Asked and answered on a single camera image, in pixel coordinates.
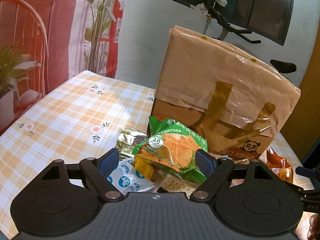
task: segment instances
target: blue and white packet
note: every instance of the blue and white packet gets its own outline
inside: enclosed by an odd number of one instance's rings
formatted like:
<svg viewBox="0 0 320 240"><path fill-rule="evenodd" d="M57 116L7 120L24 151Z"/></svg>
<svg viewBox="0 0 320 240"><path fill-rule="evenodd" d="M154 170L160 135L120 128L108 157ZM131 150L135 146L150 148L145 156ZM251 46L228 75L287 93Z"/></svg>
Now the blue and white packet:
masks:
<svg viewBox="0 0 320 240"><path fill-rule="evenodd" d="M129 158L120 161L107 178L123 195L128 192L145 192L155 186L131 165L133 160L134 158Z"/></svg>

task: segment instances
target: brown tape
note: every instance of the brown tape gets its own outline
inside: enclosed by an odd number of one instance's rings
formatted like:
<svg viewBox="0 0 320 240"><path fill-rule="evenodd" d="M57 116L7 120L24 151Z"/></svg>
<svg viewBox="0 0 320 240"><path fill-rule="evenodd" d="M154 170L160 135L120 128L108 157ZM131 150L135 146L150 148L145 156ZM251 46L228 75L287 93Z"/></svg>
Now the brown tape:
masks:
<svg viewBox="0 0 320 240"><path fill-rule="evenodd" d="M269 117L276 109L276 106L267 102L258 114L257 119L248 123L243 129L234 129L227 137L215 133L215 126L226 108L232 87L233 85L226 82L218 81L216 83L216 89L204 118L193 127L199 135L207 140L209 151L220 152L230 147L238 146L245 143L249 138L260 135L260 133L272 126Z"/></svg>

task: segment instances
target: black seat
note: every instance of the black seat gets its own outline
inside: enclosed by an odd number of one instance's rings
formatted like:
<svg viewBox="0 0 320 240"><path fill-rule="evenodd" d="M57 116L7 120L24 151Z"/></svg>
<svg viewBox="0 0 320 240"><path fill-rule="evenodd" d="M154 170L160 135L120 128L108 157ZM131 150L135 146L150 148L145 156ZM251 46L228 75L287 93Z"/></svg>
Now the black seat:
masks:
<svg viewBox="0 0 320 240"><path fill-rule="evenodd" d="M282 74L293 73L297 70L297 66L294 63L272 59L270 60L270 64Z"/></svg>

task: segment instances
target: flower pattern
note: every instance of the flower pattern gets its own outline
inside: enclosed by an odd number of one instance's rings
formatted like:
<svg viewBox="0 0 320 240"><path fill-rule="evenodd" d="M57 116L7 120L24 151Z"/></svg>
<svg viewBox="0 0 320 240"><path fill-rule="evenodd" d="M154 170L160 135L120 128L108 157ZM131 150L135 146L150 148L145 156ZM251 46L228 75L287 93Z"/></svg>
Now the flower pattern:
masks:
<svg viewBox="0 0 320 240"><path fill-rule="evenodd" d="M98 135L104 131L104 128L109 127L110 125L111 123L105 122L102 126L98 124L90 126L89 131L90 133L94 134L94 136L92 136L93 143L96 143L96 141L99 141L101 139Z"/></svg>
<svg viewBox="0 0 320 240"><path fill-rule="evenodd" d="M29 132L29 136L32 137L35 133L34 133L34 128L35 128L35 124L32 122L29 123L18 123L18 127L19 128L23 128L26 132Z"/></svg>
<svg viewBox="0 0 320 240"><path fill-rule="evenodd" d="M149 100L149 101L154 101L155 100L155 97L153 96L153 94L151 94L151 93L148 93L147 95L146 95L146 100Z"/></svg>
<svg viewBox="0 0 320 240"><path fill-rule="evenodd" d="M105 88L99 89L98 85L94 85L94 86L87 89L87 93L97 94L97 95L103 95L103 92L105 92L105 91L106 91Z"/></svg>
<svg viewBox="0 0 320 240"><path fill-rule="evenodd" d="M89 94L96 94L98 92L98 89L96 88L88 88L87 93Z"/></svg>
<svg viewBox="0 0 320 240"><path fill-rule="evenodd" d="M90 133L92 134L100 134L103 132L103 128L101 125L95 124L89 128Z"/></svg>

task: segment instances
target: orange snack bag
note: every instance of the orange snack bag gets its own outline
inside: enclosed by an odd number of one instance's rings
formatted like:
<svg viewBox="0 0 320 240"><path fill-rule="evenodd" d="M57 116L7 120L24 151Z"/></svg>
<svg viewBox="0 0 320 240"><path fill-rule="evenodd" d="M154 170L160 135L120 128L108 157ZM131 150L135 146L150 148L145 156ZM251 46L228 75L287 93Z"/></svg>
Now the orange snack bag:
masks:
<svg viewBox="0 0 320 240"><path fill-rule="evenodd" d="M293 183L291 164L286 158L278 156L271 146L267 148L267 167L280 179Z"/></svg>

